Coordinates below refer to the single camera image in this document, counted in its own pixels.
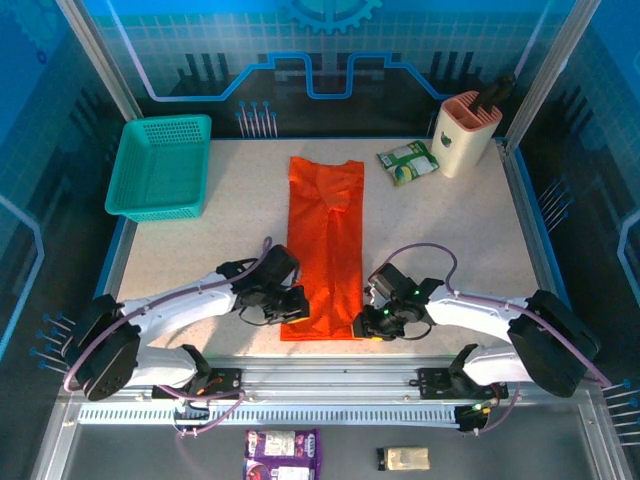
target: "gear logo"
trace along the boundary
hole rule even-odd
[[[54,0],[0,0],[2,14],[12,14],[39,50],[46,50],[56,36],[59,11]]]
[[[324,30],[328,34],[360,27],[360,21],[369,20],[371,11],[381,6],[382,0],[283,0],[289,19],[300,27],[311,27],[313,33]]]

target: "white label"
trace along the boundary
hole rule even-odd
[[[308,468],[279,467],[278,480],[313,480],[313,476]]]
[[[267,432],[264,454],[270,457],[293,457],[296,453],[296,432]]]
[[[408,155],[415,154],[415,152],[411,150],[411,147],[409,145],[405,145],[404,147],[398,147],[391,153],[393,153],[397,158],[402,158]]]
[[[254,457],[256,455],[256,447],[258,446],[258,434],[251,431],[247,434],[247,450],[249,450],[249,456]]]
[[[416,169],[418,175],[433,172],[434,167],[427,157],[418,157],[411,160],[411,165]]]
[[[386,155],[380,155],[380,160],[384,163],[385,167],[391,166],[391,160]]]
[[[307,455],[313,458],[316,454],[316,436],[310,433],[307,437]]]

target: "snack package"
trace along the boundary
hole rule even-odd
[[[317,430],[248,430],[245,480],[319,480]]]
[[[378,470],[429,470],[429,449],[423,447],[378,448]]]
[[[420,140],[389,152],[378,153],[377,157],[387,173],[393,177],[393,183],[396,186],[409,183],[438,168],[436,157],[429,153]]]

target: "orange cloth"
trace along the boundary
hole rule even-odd
[[[352,340],[362,311],[364,164],[292,157],[287,248],[300,261],[311,317],[282,325],[281,340]]]

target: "green package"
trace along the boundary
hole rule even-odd
[[[420,140],[389,152],[378,153],[377,156],[385,170],[393,177],[396,186],[409,183],[438,168],[436,157],[429,153]]]

